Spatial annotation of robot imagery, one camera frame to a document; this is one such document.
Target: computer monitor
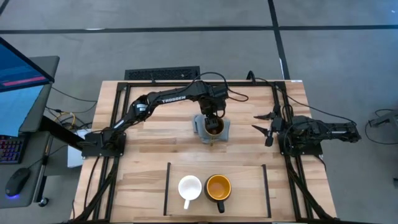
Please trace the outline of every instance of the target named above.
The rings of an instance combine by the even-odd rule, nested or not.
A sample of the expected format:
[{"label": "computer monitor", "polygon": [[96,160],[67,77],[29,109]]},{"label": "computer monitor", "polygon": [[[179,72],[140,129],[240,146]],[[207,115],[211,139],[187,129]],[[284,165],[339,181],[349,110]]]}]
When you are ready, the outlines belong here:
[{"label": "computer monitor", "polygon": [[53,77],[0,37],[0,92],[51,82]]}]

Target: black keyboard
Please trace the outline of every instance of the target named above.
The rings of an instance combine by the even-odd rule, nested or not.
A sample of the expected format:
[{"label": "black keyboard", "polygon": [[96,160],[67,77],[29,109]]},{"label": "black keyboard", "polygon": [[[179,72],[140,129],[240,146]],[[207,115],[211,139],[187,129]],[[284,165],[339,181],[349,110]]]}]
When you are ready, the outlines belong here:
[{"label": "black keyboard", "polygon": [[126,70],[125,80],[193,80],[200,74],[199,66]]},{"label": "black keyboard", "polygon": [[19,164],[24,156],[28,137],[0,136],[0,164]]}]

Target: computer mouse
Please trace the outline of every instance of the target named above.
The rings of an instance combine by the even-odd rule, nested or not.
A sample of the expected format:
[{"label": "computer mouse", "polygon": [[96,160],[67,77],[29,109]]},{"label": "computer mouse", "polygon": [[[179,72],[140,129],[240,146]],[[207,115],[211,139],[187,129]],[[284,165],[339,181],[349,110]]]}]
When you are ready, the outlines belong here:
[{"label": "computer mouse", "polygon": [[6,184],[6,195],[12,197],[21,192],[30,176],[28,168],[20,168],[10,177]]}]

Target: wooden tabletop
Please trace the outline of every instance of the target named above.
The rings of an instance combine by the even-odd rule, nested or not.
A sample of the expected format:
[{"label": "wooden tabletop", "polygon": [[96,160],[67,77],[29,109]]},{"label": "wooden tabletop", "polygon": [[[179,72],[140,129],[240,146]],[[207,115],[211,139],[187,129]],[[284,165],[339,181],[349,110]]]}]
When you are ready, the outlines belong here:
[{"label": "wooden tabletop", "polygon": [[[114,104],[117,81],[105,81],[99,93],[93,121],[93,130],[109,126]],[[308,103],[302,82],[286,81],[287,94],[301,103]],[[133,87],[130,103],[138,96],[151,91],[174,87]],[[252,124],[268,128],[269,121],[253,116],[267,114],[274,106],[271,88],[266,86],[232,86],[232,90],[246,94],[244,103],[228,99],[225,117],[231,120],[228,142],[216,142],[213,147],[202,144],[193,133],[192,118],[200,114],[198,103],[179,101],[158,106],[154,114],[143,123],[130,127],[127,144],[122,156],[116,183],[111,222],[271,222],[295,221],[292,199],[284,158],[279,154],[275,138],[272,147],[264,146],[264,135]],[[310,116],[307,107],[290,101],[295,115]],[[122,103],[119,107],[120,118]],[[302,156],[303,168],[309,191],[331,216],[336,216],[333,199],[323,164],[314,156]],[[83,210],[88,178],[95,158],[86,159],[75,196],[76,214]],[[168,217],[163,216],[167,163],[202,166],[267,166],[272,218],[262,217]],[[96,166],[91,181],[88,201],[98,188],[102,158]],[[297,189],[301,214],[305,217],[303,197]],[[104,217],[105,192],[100,218]]]}]

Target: gray floor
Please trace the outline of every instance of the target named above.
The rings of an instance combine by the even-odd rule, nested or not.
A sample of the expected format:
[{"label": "gray floor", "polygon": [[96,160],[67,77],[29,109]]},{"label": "gray floor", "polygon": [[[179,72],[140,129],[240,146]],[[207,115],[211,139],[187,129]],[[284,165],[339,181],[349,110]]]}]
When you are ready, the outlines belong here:
[{"label": "gray floor", "polygon": [[[398,24],[398,4],[393,0],[275,0],[275,7],[282,26]],[[0,29],[268,26],[268,9],[266,0],[10,0]],[[309,103],[354,119],[364,138],[356,144],[323,143],[338,216],[396,223],[398,189],[392,179],[398,177],[398,148],[368,141],[364,125],[375,117],[373,111],[398,106],[398,30],[281,33],[291,79],[304,81]],[[124,70],[132,68],[199,65],[202,71],[221,72],[230,79],[244,78],[248,70],[258,77],[282,77],[272,31],[2,37],[30,57],[59,55],[55,87],[86,99],[98,97],[101,81],[120,80]],[[48,106],[82,111],[91,105],[52,92]],[[313,117],[340,121],[316,111]],[[91,121],[93,111],[80,118]],[[369,130],[374,139],[385,142],[397,141],[395,133],[388,126]],[[74,171],[51,177],[45,189],[52,199],[47,207],[0,210],[2,223],[68,219],[78,175]]]}]

